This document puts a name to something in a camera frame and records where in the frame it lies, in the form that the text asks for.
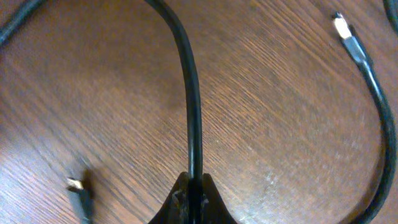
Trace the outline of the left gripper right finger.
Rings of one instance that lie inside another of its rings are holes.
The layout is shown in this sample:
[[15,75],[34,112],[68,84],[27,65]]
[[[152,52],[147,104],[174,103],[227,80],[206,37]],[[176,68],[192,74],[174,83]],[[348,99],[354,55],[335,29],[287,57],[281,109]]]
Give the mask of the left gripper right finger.
[[201,222],[204,224],[237,224],[226,208],[210,174],[203,174],[202,189]]

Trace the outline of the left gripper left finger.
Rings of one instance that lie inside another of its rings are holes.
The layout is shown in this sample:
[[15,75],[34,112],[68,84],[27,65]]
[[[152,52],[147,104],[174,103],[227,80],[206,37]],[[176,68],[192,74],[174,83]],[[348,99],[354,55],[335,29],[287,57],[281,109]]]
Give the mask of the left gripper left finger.
[[189,174],[182,172],[160,210],[149,224],[187,224],[189,218],[188,202]]

